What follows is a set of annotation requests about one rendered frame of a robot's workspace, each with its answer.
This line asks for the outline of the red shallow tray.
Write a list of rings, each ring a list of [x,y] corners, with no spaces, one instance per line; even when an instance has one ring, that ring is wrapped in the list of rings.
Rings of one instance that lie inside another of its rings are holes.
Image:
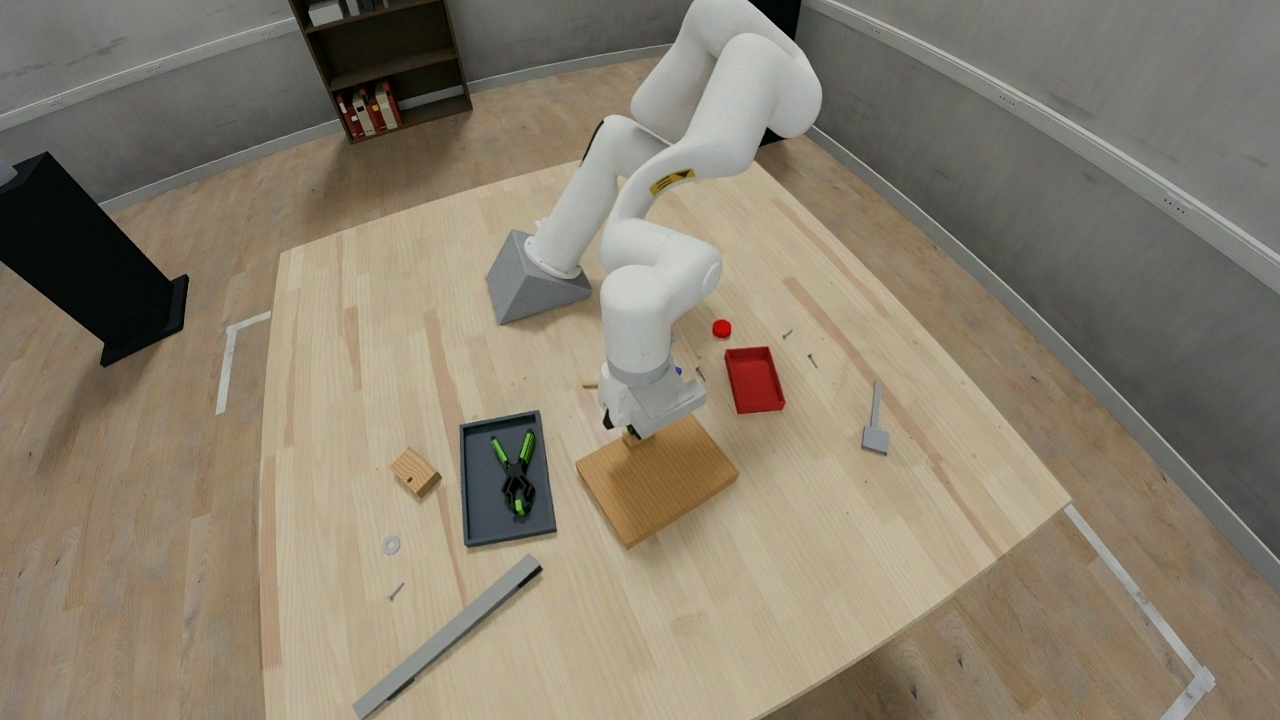
[[[737,414],[783,410],[785,395],[769,346],[726,348],[724,363]]]

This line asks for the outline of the flat wooden board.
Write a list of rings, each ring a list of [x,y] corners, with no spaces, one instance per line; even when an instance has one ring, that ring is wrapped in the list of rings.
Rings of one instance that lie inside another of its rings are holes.
[[[692,413],[632,448],[626,430],[575,462],[626,550],[739,478],[737,468]]]

